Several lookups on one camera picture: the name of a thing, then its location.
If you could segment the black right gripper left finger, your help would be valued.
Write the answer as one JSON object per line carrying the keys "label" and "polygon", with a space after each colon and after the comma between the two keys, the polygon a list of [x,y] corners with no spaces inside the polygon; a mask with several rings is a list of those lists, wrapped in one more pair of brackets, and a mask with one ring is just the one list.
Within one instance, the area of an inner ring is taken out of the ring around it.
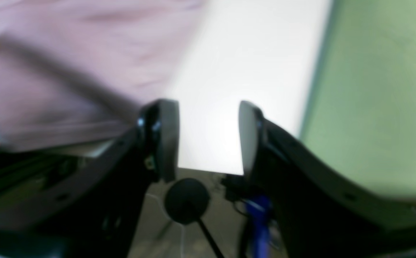
{"label": "black right gripper left finger", "polygon": [[136,126],[74,175],[0,211],[0,258],[125,258],[152,183],[176,178],[178,101],[141,109]]}

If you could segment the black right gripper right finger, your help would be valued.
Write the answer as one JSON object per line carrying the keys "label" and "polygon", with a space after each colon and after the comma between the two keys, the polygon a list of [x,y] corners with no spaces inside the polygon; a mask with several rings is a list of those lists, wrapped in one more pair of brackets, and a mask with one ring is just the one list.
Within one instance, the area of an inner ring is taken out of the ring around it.
{"label": "black right gripper right finger", "polygon": [[416,258],[416,204],[337,173],[249,101],[239,105],[246,188],[270,201],[290,258]]}

